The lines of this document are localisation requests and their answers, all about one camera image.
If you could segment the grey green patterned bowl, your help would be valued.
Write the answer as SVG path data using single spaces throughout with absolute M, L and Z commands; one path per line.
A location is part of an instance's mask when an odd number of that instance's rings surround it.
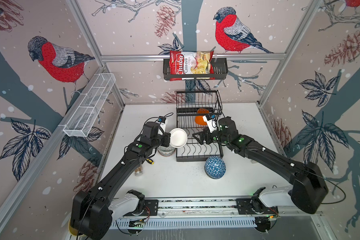
M 171 156 L 175 151 L 176 151 L 176 149 L 173 148 L 172 146 L 169 146 L 169 147 L 159 146 L 158 147 L 159 154 L 164 157 Z

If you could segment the orange plastic bowl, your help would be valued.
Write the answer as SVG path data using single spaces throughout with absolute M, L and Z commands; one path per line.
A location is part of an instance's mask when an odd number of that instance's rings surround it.
M 204 108 L 198 109 L 197 114 L 200 114 L 200 116 L 195 116 L 195 123 L 200 126 L 206 126 L 207 122 L 204 120 L 203 116 L 209 113 L 210 111 L 208 109 L 204 109 Z

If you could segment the white ceramic bowl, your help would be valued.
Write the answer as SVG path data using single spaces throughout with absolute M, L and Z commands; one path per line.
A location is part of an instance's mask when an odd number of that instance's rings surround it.
M 181 128 L 171 130 L 170 135 L 170 146 L 173 148 L 182 148 L 188 141 L 188 134 Z

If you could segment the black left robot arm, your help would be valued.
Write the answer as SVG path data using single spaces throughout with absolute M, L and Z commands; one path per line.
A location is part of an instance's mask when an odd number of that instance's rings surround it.
M 142 132 L 125 149 L 115 167 L 88 192 L 79 191 L 73 200 L 70 228 L 93 240 L 100 240 L 109 230 L 114 217 L 140 213 L 145 204 L 142 193 L 130 190 L 114 207 L 111 202 L 130 175 L 144 162 L 153 163 L 152 157 L 159 146 L 170 145 L 169 133 L 165 132 L 166 119 L 146 122 Z

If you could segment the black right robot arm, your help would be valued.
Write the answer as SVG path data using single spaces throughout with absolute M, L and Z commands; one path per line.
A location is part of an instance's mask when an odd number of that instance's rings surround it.
M 204 128 L 192 136 L 201 145 L 217 143 L 226 146 L 235 154 L 254 160 L 283 177 L 292 185 L 288 193 L 292 203 L 307 214 L 316 213 L 329 192 L 317 164 L 288 159 L 265 148 L 255 139 L 239 134 L 231 117 L 222 118 L 215 128 Z

